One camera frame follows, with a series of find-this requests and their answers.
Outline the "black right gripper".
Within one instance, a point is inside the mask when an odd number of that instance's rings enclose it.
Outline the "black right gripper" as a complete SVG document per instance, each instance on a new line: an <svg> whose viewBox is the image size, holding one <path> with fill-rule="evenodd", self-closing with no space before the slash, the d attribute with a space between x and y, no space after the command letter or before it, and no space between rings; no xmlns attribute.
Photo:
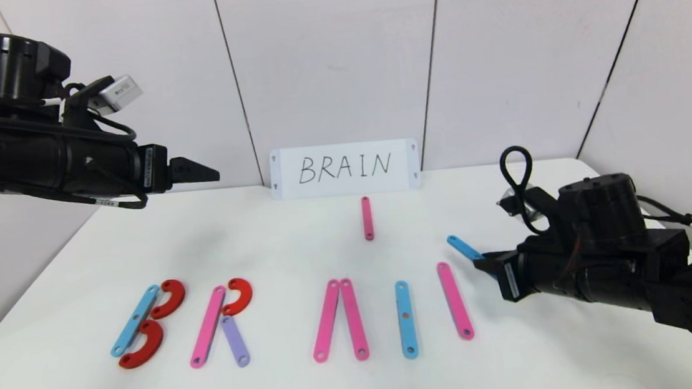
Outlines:
<svg viewBox="0 0 692 389"><path fill-rule="evenodd" d="M562 277L567 263L564 255L499 250L472 260L474 268L498 281L504 300L515 303L534 293L583 300L575 279Z"/></svg>

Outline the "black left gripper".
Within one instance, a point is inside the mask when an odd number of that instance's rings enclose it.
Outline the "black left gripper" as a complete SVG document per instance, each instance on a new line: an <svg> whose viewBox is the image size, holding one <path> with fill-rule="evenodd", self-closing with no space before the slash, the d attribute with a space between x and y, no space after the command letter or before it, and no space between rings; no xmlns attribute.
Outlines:
<svg viewBox="0 0 692 389"><path fill-rule="evenodd" d="M220 172L184 157L167 166L167 148L133 140L65 138L67 192L103 198L162 193L175 184L219 182Z"/></svg>

